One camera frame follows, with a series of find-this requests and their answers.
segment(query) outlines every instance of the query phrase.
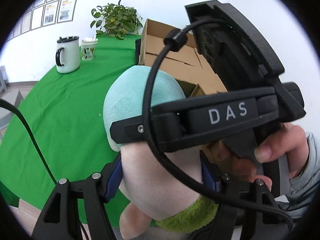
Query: black mug lid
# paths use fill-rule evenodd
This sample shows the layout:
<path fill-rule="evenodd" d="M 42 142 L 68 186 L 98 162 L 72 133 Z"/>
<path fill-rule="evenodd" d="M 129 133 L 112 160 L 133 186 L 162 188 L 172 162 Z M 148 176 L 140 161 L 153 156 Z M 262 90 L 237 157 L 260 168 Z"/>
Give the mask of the black mug lid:
<path fill-rule="evenodd" d="M 70 36 L 66 38 L 60 37 L 60 39 L 57 40 L 57 43 L 65 43 L 65 42 L 76 41 L 76 40 L 79 40 L 79 36 Z"/>

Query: mug handle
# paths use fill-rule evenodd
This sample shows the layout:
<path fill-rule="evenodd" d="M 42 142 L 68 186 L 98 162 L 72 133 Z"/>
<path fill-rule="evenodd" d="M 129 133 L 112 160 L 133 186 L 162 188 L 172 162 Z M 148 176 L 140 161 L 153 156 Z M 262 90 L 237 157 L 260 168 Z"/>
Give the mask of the mug handle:
<path fill-rule="evenodd" d="M 64 47 L 61 47 L 57 50 L 56 52 L 56 64 L 57 66 L 61 67 L 61 66 L 64 66 L 64 63 L 61 64 L 60 62 L 60 52 L 64 49 Z"/>

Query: green tablecloth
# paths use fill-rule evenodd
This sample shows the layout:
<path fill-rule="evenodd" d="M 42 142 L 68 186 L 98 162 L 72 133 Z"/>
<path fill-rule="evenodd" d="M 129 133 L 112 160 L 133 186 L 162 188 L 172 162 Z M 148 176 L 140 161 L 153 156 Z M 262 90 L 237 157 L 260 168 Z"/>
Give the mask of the green tablecloth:
<path fill-rule="evenodd" d="M 112 162 L 116 153 L 110 148 L 103 125 L 102 108 L 111 84 L 135 65 L 135 40 L 99 38 L 95 59 L 81 61 L 80 68 L 59 74 L 52 68 L 20 104 L 36 141 L 56 180 L 87 178 Z M 12 193 L 42 209 L 54 184 L 47 174 L 25 128 L 14 116 L 0 147 L 0 181 Z M 7 200 L 14 194 L 5 190 Z M 106 205 L 111 225 L 128 200 L 118 190 Z M 86 222 L 83 200 L 79 201 L 82 222 Z"/>

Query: cardboard box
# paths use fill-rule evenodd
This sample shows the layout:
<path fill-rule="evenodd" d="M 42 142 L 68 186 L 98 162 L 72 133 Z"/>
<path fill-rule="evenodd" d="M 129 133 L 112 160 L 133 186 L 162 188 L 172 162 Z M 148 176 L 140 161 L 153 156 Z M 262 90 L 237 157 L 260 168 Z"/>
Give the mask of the cardboard box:
<path fill-rule="evenodd" d="M 174 27 L 146 20 L 141 37 L 139 65 L 152 66 L 164 48 L 163 39 Z M 182 87 L 186 97 L 226 92 L 222 81 L 213 72 L 205 58 L 198 54 L 196 42 L 188 33 L 188 41 L 179 52 L 170 51 L 163 60 L 160 70 L 173 76 Z"/>

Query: stuffed animal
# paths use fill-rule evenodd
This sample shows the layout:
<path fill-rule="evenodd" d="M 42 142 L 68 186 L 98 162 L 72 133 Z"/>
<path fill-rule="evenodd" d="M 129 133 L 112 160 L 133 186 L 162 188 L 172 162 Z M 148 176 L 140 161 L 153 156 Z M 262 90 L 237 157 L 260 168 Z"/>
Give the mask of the stuffed animal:
<path fill-rule="evenodd" d="M 110 136 L 112 122 L 142 115 L 143 93 L 150 69 L 133 66 L 125 71 L 110 87 L 103 106 L 108 141 L 114 151 L 121 151 L 123 179 L 119 189 L 131 201 L 120 216 L 123 239 L 142 234 L 151 220 L 168 231 L 193 232 L 212 221 L 218 206 L 167 172 L 146 142 L 118 145 Z M 151 106 L 184 98 L 177 81 L 159 71 Z M 165 154 L 186 174 L 202 183 L 199 147 Z"/>

